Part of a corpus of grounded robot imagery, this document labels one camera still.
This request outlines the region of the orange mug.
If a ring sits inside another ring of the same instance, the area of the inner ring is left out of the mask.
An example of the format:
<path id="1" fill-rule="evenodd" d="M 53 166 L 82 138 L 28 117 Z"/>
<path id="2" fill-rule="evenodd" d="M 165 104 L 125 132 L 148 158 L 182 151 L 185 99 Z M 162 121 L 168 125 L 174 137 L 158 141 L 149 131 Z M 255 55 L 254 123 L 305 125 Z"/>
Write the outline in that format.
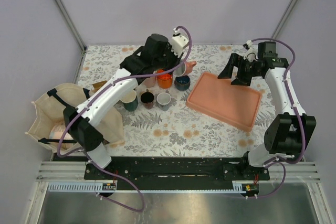
<path id="1" fill-rule="evenodd" d="M 168 89 L 172 86 L 173 76 L 170 73 L 158 75 L 156 79 L 158 82 L 158 86 L 162 89 Z"/>

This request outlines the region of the salmon textured mug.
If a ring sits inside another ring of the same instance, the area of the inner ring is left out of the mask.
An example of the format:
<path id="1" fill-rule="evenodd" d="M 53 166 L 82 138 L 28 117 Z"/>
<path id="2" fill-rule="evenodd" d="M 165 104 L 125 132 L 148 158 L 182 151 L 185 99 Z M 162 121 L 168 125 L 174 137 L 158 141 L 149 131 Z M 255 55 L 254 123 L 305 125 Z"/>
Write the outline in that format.
<path id="1" fill-rule="evenodd" d="M 173 74 L 176 77 L 182 77 L 190 74 L 193 71 L 193 68 L 197 65 L 196 61 L 186 61 L 181 66 L 173 71 Z"/>

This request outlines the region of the blue mug cream base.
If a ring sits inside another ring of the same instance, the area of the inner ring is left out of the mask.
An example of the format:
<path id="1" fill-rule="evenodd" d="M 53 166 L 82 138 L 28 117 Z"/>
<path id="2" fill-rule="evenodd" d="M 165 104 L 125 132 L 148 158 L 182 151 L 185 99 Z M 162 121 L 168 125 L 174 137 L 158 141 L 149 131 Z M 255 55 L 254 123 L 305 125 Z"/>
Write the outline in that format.
<path id="1" fill-rule="evenodd" d="M 176 77 L 174 81 L 175 87 L 179 91 L 185 91 L 190 87 L 191 80 L 189 76 L 181 76 L 181 77 Z"/>

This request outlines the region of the grey-blue square mug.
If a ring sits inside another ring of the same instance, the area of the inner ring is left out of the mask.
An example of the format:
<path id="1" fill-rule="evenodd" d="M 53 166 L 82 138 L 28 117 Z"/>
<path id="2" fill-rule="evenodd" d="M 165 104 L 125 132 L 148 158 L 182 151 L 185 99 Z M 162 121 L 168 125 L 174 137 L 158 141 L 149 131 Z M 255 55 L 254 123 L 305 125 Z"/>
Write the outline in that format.
<path id="1" fill-rule="evenodd" d="M 162 111 L 167 111 L 171 104 L 171 95 L 168 90 L 157 95 L 156 100 L 159 108 Z"/>

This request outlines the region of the brown striped mug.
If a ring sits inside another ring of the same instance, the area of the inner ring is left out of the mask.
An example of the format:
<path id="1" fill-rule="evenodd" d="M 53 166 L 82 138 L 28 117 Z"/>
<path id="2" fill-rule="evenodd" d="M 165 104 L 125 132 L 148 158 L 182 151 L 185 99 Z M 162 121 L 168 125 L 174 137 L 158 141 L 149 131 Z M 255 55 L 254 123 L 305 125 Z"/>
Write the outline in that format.
<path id="1" fill-rule="evenodd" d="M 154 94 L 148 89 L 141 94 L 140 100 L 146 109 L 152 109 L 154 106 Z"/>

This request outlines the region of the dark green mug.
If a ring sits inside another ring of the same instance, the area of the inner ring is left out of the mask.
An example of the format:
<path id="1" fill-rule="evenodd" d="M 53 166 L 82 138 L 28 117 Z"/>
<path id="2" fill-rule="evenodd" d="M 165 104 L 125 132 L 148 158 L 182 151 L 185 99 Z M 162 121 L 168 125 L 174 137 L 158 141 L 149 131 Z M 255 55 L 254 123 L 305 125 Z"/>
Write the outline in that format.
<path id="1" fill-rule="evenodd" d="M 129 92 L 123 99 L 122 103 L 124 105 L 124 108 L 127 111 L 135 111 L 138 107 L 138 98 L 137 98 L 137 93 L 135 90 L 132 90 Z"/>

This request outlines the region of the light pink mug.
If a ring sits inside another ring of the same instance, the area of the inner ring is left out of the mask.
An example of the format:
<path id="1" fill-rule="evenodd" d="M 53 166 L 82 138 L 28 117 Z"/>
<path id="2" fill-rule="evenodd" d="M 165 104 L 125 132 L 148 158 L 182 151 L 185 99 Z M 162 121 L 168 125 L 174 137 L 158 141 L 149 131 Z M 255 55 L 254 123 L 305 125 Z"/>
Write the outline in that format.
<path id="1" fill-rule="evenodd" d="M 142 83 L 146 88 L 152 88 L 156 84 L 156 77 L 146 78 Z"/>

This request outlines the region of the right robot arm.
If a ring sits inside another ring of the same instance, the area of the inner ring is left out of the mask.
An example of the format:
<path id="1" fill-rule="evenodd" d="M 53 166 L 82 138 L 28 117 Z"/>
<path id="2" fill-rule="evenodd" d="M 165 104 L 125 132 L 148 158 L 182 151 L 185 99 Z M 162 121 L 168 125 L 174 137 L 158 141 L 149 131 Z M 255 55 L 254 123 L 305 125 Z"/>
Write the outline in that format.
<path id="1" fill-rule="evenodd" d="M 258 167 L 269 167 L 278 161 L 296 164 L 301 161 L 316 127 L 316 118 L 302 108 L 291 83 L 290 68 L 293 61 L 277 54 L 279 40 L 257 38 L 243 46 L 246 53 L 232 53 L 218 79 L 229 79 L 236 86 L 249 86 L 253 77 L 261 77 L 270 89 L 276 117 L 265 131 L 264 143 L 247 153 L 247 162 L 239 166 L 243 179 L 250 180 L 258 173 Z"/>

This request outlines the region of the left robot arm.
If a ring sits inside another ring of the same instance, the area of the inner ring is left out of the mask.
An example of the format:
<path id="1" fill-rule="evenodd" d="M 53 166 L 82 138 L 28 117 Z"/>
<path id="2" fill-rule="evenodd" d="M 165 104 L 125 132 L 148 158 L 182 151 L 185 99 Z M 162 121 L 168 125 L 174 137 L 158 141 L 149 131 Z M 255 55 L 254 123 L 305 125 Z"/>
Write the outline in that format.
<path id="1" fill-rule="evenodd" d="M 172 74 L 183 65 L 191 48 L 190 36 L 177 30 L 171 39 L 151 34 L 143 46 L 120 63 L 119 69 L 103 87 L 75 108 L 64 109 L 66 132 L 80 144 L 96 167 L 96 174 L 109 179 L 114 173 L 112 158 L 103 145 L 103 135 L 98 125 L 114 105 L 133 91 L 146 78 L 157 76 L 157 70 Z"/>

